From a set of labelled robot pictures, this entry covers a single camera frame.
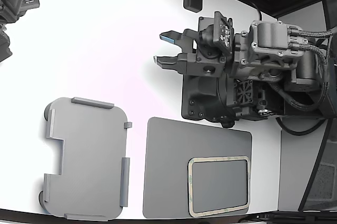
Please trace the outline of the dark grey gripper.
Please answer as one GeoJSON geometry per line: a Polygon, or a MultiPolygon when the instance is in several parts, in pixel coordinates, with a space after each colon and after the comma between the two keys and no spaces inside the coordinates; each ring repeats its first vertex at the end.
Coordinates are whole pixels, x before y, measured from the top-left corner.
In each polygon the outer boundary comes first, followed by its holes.
{"type": "MultiPolygon", "coordinates": [[[[177,61],[183,63],[180,74],[191,76],[221,77],[224,74],[224,56],[213,42],[213,28],[206,28],[198,33],[187,30],[187,37],[194,38],[196,52],[182,52],[178,56],[154,56],[156,65],[165,70],[177,71],[177,61]]],[[[168,31],[160,34],[160,39],[178,46],[183,50],[183,34],[168,31]]]]}

